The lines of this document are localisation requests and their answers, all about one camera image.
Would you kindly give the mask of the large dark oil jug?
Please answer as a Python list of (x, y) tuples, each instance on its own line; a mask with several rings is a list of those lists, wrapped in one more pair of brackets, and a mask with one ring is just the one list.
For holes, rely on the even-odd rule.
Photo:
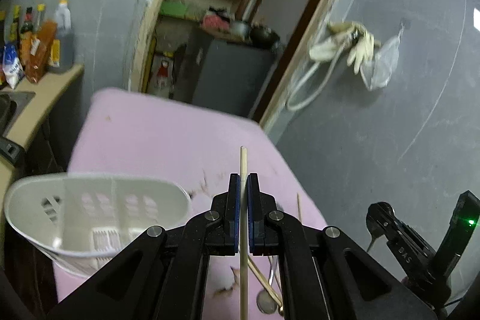
[(74, 63), (74, 32), (72, 17), (67, 0), (60, 0), (55, 10), (55, 39), (50, 47), (48, 71), (63, 74), (69, 71)]

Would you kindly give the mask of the white plastic utensil holder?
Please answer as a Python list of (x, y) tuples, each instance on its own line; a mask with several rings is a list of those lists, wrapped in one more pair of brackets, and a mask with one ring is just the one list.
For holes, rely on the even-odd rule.
[(7, 222), (70, 274), (88, 278), (146, 229), (180, 227), (191, 197), (159, 179), (52, 174), (20, 179), (7, 190)]

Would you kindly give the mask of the white blue salt bag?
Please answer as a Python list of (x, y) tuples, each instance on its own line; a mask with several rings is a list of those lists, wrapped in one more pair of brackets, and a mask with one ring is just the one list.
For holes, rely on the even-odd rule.
[(15, 89), (24, 77), (24, 70), (16, 47), (12, 43), (7, 43), (4, 46), (2, 70), (6, 77), (7, 84), (12, 89)]

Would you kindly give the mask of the pink floral tablecloth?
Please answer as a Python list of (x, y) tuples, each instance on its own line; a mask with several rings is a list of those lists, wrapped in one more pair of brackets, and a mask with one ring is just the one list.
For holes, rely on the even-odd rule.
[(260, 190), (288, 214), (322, 229), (326, 221), (261, 127), (248, 119), (118, 88), (95, 93), (68, 164), (70, 173), (109, 173), (173, 182), (208, 210), (239, 171), (240, 149)]

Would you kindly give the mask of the ornate steel spoon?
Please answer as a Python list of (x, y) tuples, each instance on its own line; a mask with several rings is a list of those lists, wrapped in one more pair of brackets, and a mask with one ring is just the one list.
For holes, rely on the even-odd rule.
[[(269, 257), (269, 262), (270, 269), (268, 273), (268, 284), (272, 288), (278, 266), (278, 259), (277, 257)], [(256, 304), (259, 311), (263, 314), (273, 314), (279, 309), (277, 302), (275, 302), (272, 296), (270, 296), (269, 292), (265, 289), (258, 293), (256, 297)]]

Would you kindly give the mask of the orange spice packet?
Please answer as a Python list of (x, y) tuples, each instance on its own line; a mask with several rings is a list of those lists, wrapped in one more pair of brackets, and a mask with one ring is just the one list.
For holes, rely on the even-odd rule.
[(27, 61), (25, 75), (30, 83), (37, 84), (46, 73), (50, 48), (55, 40), (57, 23), (48, 19), (43, 23), (35, 39), (32, 41), (30, 60)]

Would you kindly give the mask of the wooden chopstick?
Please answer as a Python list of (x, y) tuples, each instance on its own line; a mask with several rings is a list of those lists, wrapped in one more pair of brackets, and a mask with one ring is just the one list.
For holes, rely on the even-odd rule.
[(261, 286), (264, 288), (264, 290), (267, 291), (267, 294), (269, 297), (277, 304), (279, 308), (283, 307), (282, 299), (281, 296), (278, 295), (278, 293), (272, 288), (268, 280), (264, 277), (258, 266), (256, 266), (256, 263), (253, 261), (253, 258), (251, 256), (248, 257), (247, 264), (249, 269), (252, 271), (254, 276), (257, 278)]
[(248, 319), (247, 148), (240, 149), (240, 319)]
[(296, 200), (297, 200), (297, 214), (298, 214), (298, 220), (303, 223), (303, 216), (302, 216), (302, 203), (301, 203), (301, 196), (299, 193), (296, 195)]

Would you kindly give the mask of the white rubber gloves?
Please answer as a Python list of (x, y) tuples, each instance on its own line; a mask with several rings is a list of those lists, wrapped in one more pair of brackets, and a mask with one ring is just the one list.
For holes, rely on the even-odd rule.
[(331, 62), (337, 53), (349, 50), (346, 65), (353, 67), (355, 75), (360, 72), (362, 64), (373, 60), (374, 50), (381, 46), (380, 41), (362, 23), (356, 21), (329, 22), (327, 29), (330, 36), (310, 48), (310, 60)]

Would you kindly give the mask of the clear plastic bag on wall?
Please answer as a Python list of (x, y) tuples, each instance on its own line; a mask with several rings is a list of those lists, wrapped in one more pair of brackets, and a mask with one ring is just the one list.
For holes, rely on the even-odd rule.
[(398, 66), (403, 32), (404, 24), (401, 23), (399, 32), (380, 47), (371, 61), (360, 67), (360, 75), (368, 91), (385, 88), (389, 84)]

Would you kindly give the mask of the dark grey cabinet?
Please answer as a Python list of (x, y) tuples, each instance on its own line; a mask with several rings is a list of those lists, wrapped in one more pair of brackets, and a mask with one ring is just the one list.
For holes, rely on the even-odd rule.
[(247, 118), (272, 69), (273, 53), (216, 38), (201, 28), (190, 36), (185, 52), (185, 101)]

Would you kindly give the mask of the steel sink stove top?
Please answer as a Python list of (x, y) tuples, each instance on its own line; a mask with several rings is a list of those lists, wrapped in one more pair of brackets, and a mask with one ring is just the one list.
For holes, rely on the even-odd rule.
[(6, 136), (26, 106), (35, 97), (34, 92), (1, 91), (1, 136)]

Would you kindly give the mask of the green box on shelf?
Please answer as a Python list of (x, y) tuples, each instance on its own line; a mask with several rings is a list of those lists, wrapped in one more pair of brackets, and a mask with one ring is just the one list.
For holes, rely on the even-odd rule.
[(163, 1), (160, 6), (160, 15), (184, 19), (188, 6), (180, 1)]

